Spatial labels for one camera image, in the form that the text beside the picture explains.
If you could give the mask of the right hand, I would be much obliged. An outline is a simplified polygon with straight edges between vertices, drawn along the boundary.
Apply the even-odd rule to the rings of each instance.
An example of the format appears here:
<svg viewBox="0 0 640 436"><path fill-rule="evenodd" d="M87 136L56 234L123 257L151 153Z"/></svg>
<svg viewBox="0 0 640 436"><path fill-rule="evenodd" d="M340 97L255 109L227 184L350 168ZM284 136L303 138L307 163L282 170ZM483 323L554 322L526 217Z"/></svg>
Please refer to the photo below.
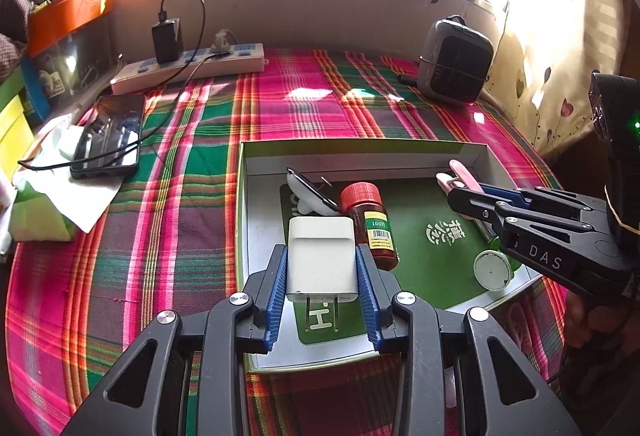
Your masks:
<svg viewBox="0 0 640 436"><path fill-rule="evenodd" d="M639 352L639 305L592 306L568 292L564 314L563 387L585 395Z"/></svg>

